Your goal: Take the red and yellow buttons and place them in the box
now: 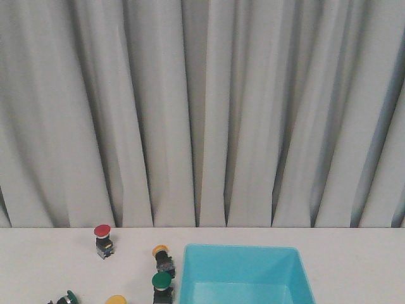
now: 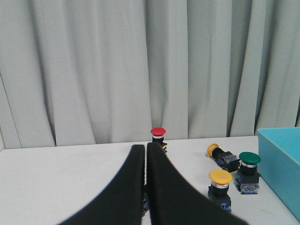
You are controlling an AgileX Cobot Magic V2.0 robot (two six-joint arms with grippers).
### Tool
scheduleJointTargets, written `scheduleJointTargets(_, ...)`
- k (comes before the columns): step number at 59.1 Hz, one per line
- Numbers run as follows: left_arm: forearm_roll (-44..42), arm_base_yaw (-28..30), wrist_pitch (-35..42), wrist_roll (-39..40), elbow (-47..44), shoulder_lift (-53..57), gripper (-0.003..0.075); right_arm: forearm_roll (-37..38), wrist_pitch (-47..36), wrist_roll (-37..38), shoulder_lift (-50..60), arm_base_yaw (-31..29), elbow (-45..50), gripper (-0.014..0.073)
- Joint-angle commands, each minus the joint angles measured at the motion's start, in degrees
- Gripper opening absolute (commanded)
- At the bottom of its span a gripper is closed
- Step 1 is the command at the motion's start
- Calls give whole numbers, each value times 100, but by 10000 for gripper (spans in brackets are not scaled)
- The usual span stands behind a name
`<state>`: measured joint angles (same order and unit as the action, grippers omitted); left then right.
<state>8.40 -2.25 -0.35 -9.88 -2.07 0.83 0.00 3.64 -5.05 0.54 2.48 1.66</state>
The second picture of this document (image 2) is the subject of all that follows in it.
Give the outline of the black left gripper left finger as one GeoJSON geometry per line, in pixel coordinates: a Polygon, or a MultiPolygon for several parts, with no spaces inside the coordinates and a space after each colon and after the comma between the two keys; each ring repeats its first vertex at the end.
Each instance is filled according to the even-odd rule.
{"type": "Polygon", "coordinates": [[[140,225],[143,213],[145,146],[133,145],[110,183],[62,225],[140,225]]]}

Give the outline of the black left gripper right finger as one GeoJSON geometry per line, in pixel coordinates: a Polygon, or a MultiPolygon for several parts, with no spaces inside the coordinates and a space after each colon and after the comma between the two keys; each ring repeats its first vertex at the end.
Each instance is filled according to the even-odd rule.
{"type": "Polygon", "coordinates": [[[199,193],[154,142],[147,144],[147,186],[153,225],[247,224],[199,193]]]}

